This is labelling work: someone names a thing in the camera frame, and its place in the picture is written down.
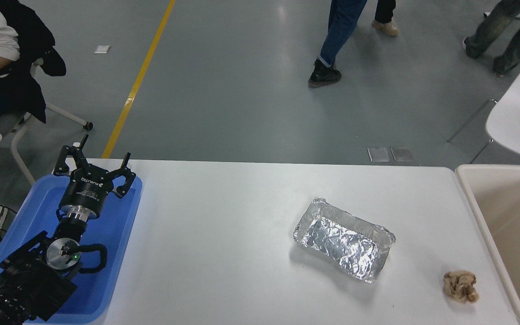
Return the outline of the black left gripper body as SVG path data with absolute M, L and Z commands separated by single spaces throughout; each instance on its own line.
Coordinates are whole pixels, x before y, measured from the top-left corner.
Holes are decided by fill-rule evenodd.
M 105 169 L 91 172 L 77 169 L 72 172 L 70 183 L 59 203 L 60 210 L 67 213 L 69 208 L 82 206 L 93 214 L 100 214 L 113 189 L 113 181 L 107 179 L 108 173 Z

